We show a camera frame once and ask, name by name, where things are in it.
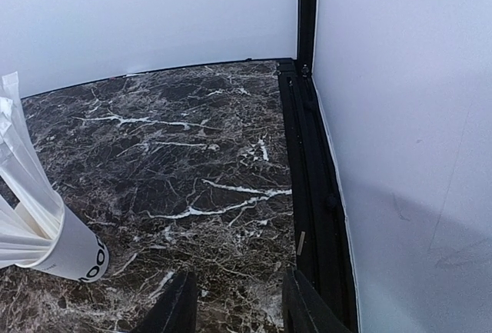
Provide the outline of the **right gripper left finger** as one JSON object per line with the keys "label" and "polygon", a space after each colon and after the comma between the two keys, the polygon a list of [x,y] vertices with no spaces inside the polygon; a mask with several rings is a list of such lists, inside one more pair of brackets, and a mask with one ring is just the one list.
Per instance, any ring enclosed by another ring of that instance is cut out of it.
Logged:
{"label": "right gripper left finger", "polygon": [[192,271],[181,271],[132,332],[196,332],[198,288]]}

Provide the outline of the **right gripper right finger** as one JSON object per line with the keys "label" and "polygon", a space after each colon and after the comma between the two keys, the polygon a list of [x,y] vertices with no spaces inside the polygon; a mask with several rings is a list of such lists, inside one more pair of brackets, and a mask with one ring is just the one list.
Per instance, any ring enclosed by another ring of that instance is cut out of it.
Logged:
{"label": "right gripper right finger", "polygon": [[311,283],[298,270],[289,268],[282,282],[284,332],[350,332],[337,319]]}

